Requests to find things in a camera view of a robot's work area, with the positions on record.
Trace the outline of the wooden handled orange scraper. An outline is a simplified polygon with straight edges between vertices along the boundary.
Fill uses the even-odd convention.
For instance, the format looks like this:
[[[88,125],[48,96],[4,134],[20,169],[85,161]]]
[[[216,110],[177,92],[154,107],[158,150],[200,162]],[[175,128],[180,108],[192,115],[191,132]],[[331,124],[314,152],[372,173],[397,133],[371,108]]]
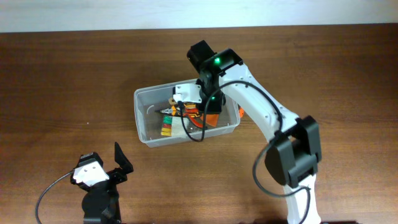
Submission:
[[[173,106],[173,105],[177,105],[178,106],[177,102],[174,101],[173,98],[169,99],[169,104],[170,104],[170,106]],[[196,103],[184,103],[183,105],[184,105],[184,107],[193,106],[193,107],[197,108]],[[200,112],[200,113],[201,113],[201,116],[198,117],[198,118],[191,118],[189,116],[188,117],[184,117],[184,118],[188,118],[196,127],[202,128],[203,127],[204,115],[203,115],[202,112]],[[206,124],[211,126],[211,127],[216,127],[217,124],[218,124],[218,118],[219,118],[218,114],[209,114],[209,115],[206,116]]]

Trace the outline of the orange black long-nose pliers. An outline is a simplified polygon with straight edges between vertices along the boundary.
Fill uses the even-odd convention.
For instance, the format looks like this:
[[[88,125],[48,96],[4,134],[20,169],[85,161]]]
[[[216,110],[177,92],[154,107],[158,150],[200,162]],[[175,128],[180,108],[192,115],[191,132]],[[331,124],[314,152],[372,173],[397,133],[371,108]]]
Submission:
[[[201,116],[199,110],[193,106],[184,107],[181,110],[177,105],[173,105],[169,108],[157,110],[156,112],[167,116],[189,116],[191,118],[198,118]]]

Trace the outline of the clear screwdriver bit case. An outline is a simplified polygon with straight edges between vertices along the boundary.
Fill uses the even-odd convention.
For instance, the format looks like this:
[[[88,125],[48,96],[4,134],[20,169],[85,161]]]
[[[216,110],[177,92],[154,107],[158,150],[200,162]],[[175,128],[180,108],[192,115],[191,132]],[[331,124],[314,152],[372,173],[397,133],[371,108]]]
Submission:
[[[184,118],[182,123],[180,117],[164,116],[160,135],[176,138],[185,137],[187,134],[184,131],[183,125],[185,125],[185,129],[188,133],[201,131],[201,128],[196,127],[188,118]]]

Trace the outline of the clear plastic storage container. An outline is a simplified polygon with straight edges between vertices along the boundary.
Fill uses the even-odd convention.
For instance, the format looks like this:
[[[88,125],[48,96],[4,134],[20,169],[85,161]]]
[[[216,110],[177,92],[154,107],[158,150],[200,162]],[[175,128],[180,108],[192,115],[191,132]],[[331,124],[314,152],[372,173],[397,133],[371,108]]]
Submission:
[[[137,132],[141,142],[148,147],[159,147],[181,142],[187,142],[190,138],[181,126],[181,119],[176,118],[173,124],[177,125],[177,133],[172,136],[161,135],[164,124],[164,115],[159,110],[170,108],[169,98],[172,97],[173,88],[184,83],[195,83],[195,79],[174,83],[166,83],[157,86],[140,88],[134,92],[134,113]],[[222,106],[217,126],[208,126],[205,137],[219,136],[234,131],[240,124],[238,104],[230,97],[226,97],[226,104]]]

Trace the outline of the orange perforated plastic bar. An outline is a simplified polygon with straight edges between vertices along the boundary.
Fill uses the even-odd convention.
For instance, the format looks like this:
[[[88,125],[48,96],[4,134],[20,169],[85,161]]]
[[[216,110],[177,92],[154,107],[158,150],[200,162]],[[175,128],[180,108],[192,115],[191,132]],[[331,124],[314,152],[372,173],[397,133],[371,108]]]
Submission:
[[[244,110],[242,107],[239,107],[239,117],[242,118],[244,116]]]

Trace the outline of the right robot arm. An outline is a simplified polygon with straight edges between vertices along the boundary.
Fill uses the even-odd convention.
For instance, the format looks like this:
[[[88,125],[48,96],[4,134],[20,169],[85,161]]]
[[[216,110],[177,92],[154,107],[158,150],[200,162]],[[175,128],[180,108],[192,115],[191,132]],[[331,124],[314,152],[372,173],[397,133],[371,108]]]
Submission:
[[[242,106],[268,142],[252,166],[257,187],[286,200],[288,223],[321,223],[315,181],[322,150],[315,119],[300,118],[280,104],[232,49],[216,53],[202,40],[187,58],[199,78],[182,100],[196,102],[204,117],[221,113],[225,97]]]

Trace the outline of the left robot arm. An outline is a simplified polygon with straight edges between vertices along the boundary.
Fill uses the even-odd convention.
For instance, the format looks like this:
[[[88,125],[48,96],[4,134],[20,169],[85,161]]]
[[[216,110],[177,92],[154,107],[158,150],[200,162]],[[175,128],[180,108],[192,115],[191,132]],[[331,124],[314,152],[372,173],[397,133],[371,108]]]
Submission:
[[[122,223],[117,185],[127,181],[127,175],[134,169],[117,142],[114,143],[114,160],[119,167],[106,173],[109,179],[89,187],[83,197],[84,224]]]

